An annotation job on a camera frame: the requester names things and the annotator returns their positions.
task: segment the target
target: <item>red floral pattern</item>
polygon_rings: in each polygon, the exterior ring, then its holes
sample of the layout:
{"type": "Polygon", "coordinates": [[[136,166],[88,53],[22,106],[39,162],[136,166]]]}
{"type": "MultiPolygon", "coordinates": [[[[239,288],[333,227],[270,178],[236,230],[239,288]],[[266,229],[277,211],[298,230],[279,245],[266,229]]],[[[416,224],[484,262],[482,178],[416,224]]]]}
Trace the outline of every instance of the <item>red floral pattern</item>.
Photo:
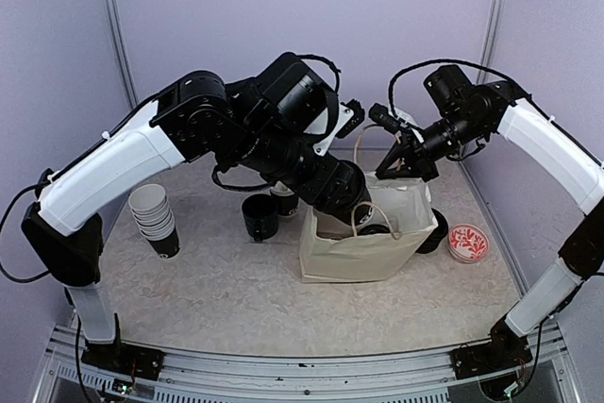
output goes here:
{"type": "Polygon", "coordinates": [[[467,250],[469,259],[477,260],[483,258],[487,254],[487,242],[485,238],[471,227],[457,227],[451,230],[449,234],[449,242],[453,248],[459,250],[463,247],[467,250]]]}

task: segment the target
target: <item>table surface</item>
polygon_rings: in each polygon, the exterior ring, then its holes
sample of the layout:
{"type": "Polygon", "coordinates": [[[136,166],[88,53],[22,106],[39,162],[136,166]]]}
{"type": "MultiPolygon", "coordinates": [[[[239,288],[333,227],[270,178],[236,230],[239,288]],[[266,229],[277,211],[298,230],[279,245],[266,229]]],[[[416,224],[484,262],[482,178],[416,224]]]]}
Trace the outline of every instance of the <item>table surface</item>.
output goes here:
{"type": "MultiPolygon", "coordinates": [[[[350,159],[351,152],[334,153],[350,159]]],[[[361,151],[375,167],[382,151],[361,151]]],[[[486,259],[462,264],[446,241],[415,254],[392,278],[355,284],[300,282],[301,210],[265,243],[247,236],[245,193],[210,180],[205,157],[156,176],[168,193],[181,251],[162,260],[141,236],[127,206],[101,257],[103,282],[119,313],[123,339],[194,351],[275,357],[402,352],[485,338],[518,299],[494,241],[486,259]]],[[[450,226],[473,224],[490,239],[458,166],[443,160],[430,181],[433,208],[450,226]]],[[[234,169],[224,181],[259,178],[234,169]]]]}

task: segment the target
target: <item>red and white patterned bowl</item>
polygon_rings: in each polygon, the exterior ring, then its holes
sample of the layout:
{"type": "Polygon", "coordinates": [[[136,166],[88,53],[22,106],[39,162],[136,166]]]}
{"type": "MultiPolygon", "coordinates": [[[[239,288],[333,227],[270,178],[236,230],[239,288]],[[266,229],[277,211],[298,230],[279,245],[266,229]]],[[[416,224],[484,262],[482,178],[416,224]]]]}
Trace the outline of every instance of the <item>red and white patterned bowl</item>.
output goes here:
{"type": "Polygon", "coordinates": [[[489,253],[489,239],[479,228],[459,224],[449,230],[449,252],[454,259],[472,263],[484,259],[489,253]]]}

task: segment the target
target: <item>bag handle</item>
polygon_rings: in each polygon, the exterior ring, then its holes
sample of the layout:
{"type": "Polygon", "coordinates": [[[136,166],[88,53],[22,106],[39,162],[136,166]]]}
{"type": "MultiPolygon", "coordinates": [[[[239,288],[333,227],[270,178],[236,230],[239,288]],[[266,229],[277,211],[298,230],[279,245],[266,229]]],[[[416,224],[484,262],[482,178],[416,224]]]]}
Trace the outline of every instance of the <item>bag handle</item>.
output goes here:
{"type": "Polygon", "coordinates": [[[386,216],[386,213],[382,210],[382,208],[380,208],[378,205],[376,205],[373,202],[360,202],[358,205],[355,206],[355,208],[352,209],[352,212],[350,213],[350,226],[352,227],[352,236],[354,238],[357,238],[359,236],[359,233],[357,232],[357,226],[355,225],[355,212],[357,212],[357,208],[361,205],[365,205],[371,208],[375,208],[376,210],[379,211],[379,213],[381,214],[381,217],[384,218],[384,221],[386,221],[386,225],[388,226],[388,229],[390,230],[390,236],[393,237],[393,240],[398,241],[401,239],[402,235],[398,235],[394,232],[393,226],[390,224],[390,221],[388,220],[388,217],[386,216]]]}
{"type": "MultiPolygon", "coordinates": [[[[358,157],[358,154],[359,154],[359,146],[361,145],[362,135],[365,133],[365,131],[367,129],[371,129],[372,127],[377,127],[377,126],[379,126],[379,125],[373,123],[371,125],[365,126],[363,129],[361,129],[361,132],[359,133],[359,136],[357,137],[357,140],[355,141],[355,146],[354,146],[354,148],[352,150],[352,161],[355,164],[359,165],[357,157],[358,157]]],[[[396,141],[400,145],[400,137],[394,136],[394,138],[396,139],[396,141]]],[[[397,172],[400,170],[400,168],[402,167],[402,165],[403,165],[403,159],[401,158],[401,159],[398,160],[398,164],[396,165],[396,171],[397,172]]]]}

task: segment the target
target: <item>white tote bag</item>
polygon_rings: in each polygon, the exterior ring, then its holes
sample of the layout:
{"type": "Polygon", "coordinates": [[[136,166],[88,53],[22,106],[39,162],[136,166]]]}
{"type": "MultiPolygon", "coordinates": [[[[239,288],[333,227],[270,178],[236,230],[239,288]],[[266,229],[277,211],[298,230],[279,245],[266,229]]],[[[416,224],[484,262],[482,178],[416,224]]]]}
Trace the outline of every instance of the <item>white tote bag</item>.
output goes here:
{"type": "Polygon", "coordinates": [[[309,208],[300,239],[303,282],[385,280],[438,226],[424,181],[382,180],[373,172],[365,177],[372,201],[379,207],[366,225],[384,224],[385,215],[391,233],[357,236],[351,226],[309,208]]]}

